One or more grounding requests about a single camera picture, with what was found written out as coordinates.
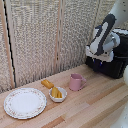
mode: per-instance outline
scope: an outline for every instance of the floral pattern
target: floral pattern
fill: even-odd
[[[39,99],[39,106],[34,109],[32,112],[26,112],[26,113],[19,113],[16,112],[15,110],[13,110],[12,108],[12,100],[18,96],[18,95],[24,95],[25,93],[32,93],[33,95],[37,96]],[[44,108],[46,106],[46,97],[45,95],[34,88],[21,88],[18,90],[13,91],[12,93],[10,93],[5,101],[4,101],[4,109],[6,111],[6,113],[14,118],[18,118],[18,119],[27,119],[27,118],[32,118],[38,114],[40,114]]]

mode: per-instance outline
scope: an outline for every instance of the plate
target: plate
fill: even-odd
[[[37,116],[44,110],[45,106],[45,95],[34,88],[15,90],[4,101],[6,113],[18,119],[28,119]]]

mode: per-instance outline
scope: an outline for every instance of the small bowl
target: small bowl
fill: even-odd
[[[50,95],[50,98],[54,101],[54,102],[62,102],[66,96],[67,96],[67,92],[65,89],[63,88],[60,88],[60,87],[56,87],[58,88],[58,90],[62,93],[62,98],[54,98],[52,97],[52,88],[49,90],[49,95]]]

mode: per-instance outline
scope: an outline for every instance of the wooden countertop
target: wooden countertop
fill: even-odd
[[[71,73],[80,73],[87,79],[87,86],[80,91],[69,89]],[[68,95],[62,103],[54,103],[49,90],[41,80],[22,87],[36,88],[47,98],[47,106],[38,116],[18,120],[4,111],[4,100],[14,90],[0,94],[0,128],[109,128],[121,114],[128,101],[128,87],[123,78],[112,79],[101,73],[94,73],[86,65],[78,66],[47,77],[56,87],[66,89]]]

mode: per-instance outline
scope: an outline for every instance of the mug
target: mug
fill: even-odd
[[[86,84],[86,79],[80,74],[71,74],[69,88],[73,91],[79,91]]]

